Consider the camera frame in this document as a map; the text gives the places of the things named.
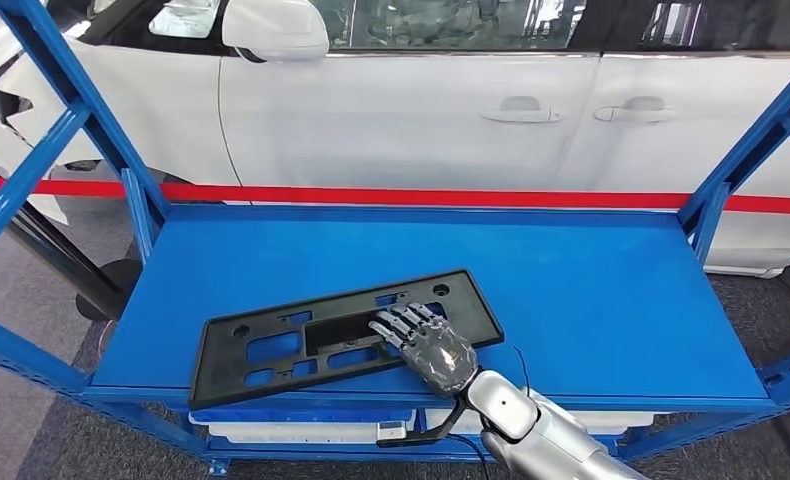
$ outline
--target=robotic hand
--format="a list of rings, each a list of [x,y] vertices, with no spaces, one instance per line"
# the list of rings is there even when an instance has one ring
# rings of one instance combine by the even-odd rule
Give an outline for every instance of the robotic hand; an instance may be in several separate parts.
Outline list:
[[[378,312],[377,319],[369,327],[398,348],[407,365],[434,392],[457,400],[447,428],[437,427],[442,428],[442,435],[459,417],[457,411],[471,408],[481,416],[486,449],[524,478],[646,480],[612,458],[569,412],[533,390],[517,389],[498,372],[478,366],[471,344],[425,305],[391,307]],[[416,437],[435,441],[438,433]]]

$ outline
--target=black pole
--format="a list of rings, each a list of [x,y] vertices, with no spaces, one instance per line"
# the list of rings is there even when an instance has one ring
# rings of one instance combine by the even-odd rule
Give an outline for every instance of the black pole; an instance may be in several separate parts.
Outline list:
[[[128,295],[29,202],[12,217],[6,232],[57,271],[110,319],[124,312]]]

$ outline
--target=rectangular cutout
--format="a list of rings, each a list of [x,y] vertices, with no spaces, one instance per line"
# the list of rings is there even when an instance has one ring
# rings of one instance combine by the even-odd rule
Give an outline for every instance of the rectangular cutout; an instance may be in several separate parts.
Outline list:
[[[314,373],[318,373],[318,364],[314,358],[304,360],[303,362],[295,362],[295,364],[292,365],[292,378],[312,375]]]
[[[358,363],[370,362],[377,358],[377,350],[372,347],[357,348],[347,352],[334,353],[327,357],[327,366],[330,368],[342,368]]]
[[[395,348],[395,345],[392,345],[389,342],[386,342],[386,353],[388,353],[389,355],[391,355],[393,357],[400,357],[401,356],[401,350],[398,350],[397,348]]]
[[[304,312],[290,313],[285,317],[280,317],[281,322],[289,322],[292,325],[301,325],[313,319],[313,312],[306,310]]]
[[[254,370],[253,372],[248,372],[245,375],[245,385],[249,387],[256,387],[257,385],[263,385],[271,381],[271,377],[274,376],[274,370],[270,368],[264,368],[262,370]]]
[[[266,363],[278,358],[291,357],[301,352],[301,334],[285,332],[270,337],[255,338],[245,347],[248,363]]]
[[[441,303],[439,303],[439,302],[430,302],[430,303],[425,303],[425,305],[427,306],[428,309],[430,309],[431,312],[433,312],[433,313],[435,313],[437,315],[442,315],[443,317],[445,317],[445,309],[442,308],[442,304]]]
[[[377,335],[369,328],[368,322],[374,320],[377,309],[330,318],[326,322],[311,322],[304,327],[307,355],[321,355],[334,349],[327,347],[343,345],[346,342]]]
[[[389,305],[395,305],[398,303],[398,300],[404,300],[405,298],[407,298],[406,292],[390,293],[388,295],[374,297],[374,303],[378,307],[388,307]]]

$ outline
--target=car door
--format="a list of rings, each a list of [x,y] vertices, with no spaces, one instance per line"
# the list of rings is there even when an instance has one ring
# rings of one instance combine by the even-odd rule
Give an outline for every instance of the car door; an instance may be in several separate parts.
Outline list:
[[[323,61],[222,58],[243,183],[551,188],[599,61],[568,48],[582,2],[313,3],[331,40]]]
[[[560,185],[691,192],[789,82],[790,2],[650,5],[605,53]],[[790,144],[739,193],[790,196]],[[726,213],[708,258],[755,274],[789,263],[790,216]]]
[[[217,0],[96,2],[103,11],[66,34],[145,164],[194,183],[238,184],[218,116]],[[64,108],[26,55],[0,88],[33,107],[9,118],[35,144]],[[57,164],[100,159],[82,131]]]

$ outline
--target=blue steel frame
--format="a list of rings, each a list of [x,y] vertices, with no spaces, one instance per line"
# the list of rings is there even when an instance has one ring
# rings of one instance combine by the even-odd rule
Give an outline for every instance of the blue steel frame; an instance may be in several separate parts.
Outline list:
[[[169,212],[159,186],[147,173],[136,150],[113,117],[63,37],[38,0],[0,0],[0,16],[21,41],[63,103],[64,113],[39,142],[24,163],[0,189],[0,232],[30,194],[54,159],[79,128],[83,128],[104,159],[119,174],[127,193],[142,261],[151,253],[153,240]],[[737,142],[710,176],[678,211],[677,217],[699,261],[709,251],[716,225],[727,197],[790,136],[790,84]],[[90,386],[91,374],[83,373],[32,343],[0,326],[0,367],[28,381],[40,384],[69,400],[95,410],[117,422],[145,433],[166,445],[194,455],[210,464],[210,473],[224,475],[230,458],[279,456],[285,452],[257,452],[232,447],[220,439],[200,438],[192,425],[182,418],[180,425],[169,423],[141,406],[160,401],[171,408],[185,405],[185,397],[163,389],[145,388],[137,395],[116,387]],[[611,451],[630,460],[661,453],[703,438],[782,415],[790,411],[790,357],[757,374],[766,387],[768,403],[743,411],[708,409],[682,424],[647,435],[646,429],[633,429],[627,444]],[[299,401],[305,392],[297,392]],[[358,405],[364,399],[358,394]],[[621,399],[577,399],[581,408],[594,405],[623,409]],[[357,458],[356,453],[330,452],[328,458]],[[398,454],[392,459],[400,458]],[[407,455],[404,459],[414,459]],[[475,455],[452,455],[451,460],[476,460]]]

